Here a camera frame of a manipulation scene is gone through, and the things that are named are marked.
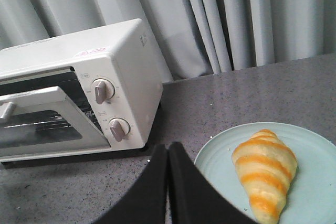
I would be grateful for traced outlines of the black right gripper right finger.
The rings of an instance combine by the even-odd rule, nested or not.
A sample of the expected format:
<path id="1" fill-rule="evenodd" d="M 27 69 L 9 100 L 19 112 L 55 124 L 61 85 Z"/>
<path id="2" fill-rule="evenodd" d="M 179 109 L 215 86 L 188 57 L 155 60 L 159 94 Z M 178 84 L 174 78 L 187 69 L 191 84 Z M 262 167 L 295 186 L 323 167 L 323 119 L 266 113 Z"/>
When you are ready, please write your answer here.
<path id="1" fill-rule="evenodd" d="M 215 190 L 180 142 L 169 147 L 169 196 L 173 223 L 255 223 Z"/>

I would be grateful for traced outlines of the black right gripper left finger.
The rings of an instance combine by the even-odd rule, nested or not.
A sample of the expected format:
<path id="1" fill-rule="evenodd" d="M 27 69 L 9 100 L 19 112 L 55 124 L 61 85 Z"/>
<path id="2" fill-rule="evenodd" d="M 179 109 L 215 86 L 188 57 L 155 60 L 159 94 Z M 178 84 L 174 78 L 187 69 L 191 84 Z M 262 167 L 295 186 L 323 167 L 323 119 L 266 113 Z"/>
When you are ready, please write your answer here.
<path id="1" fill-rule="evenodd" d="M 125 195 L 94 223 L 165 223 L 167 149 L 157 145 Z"/>

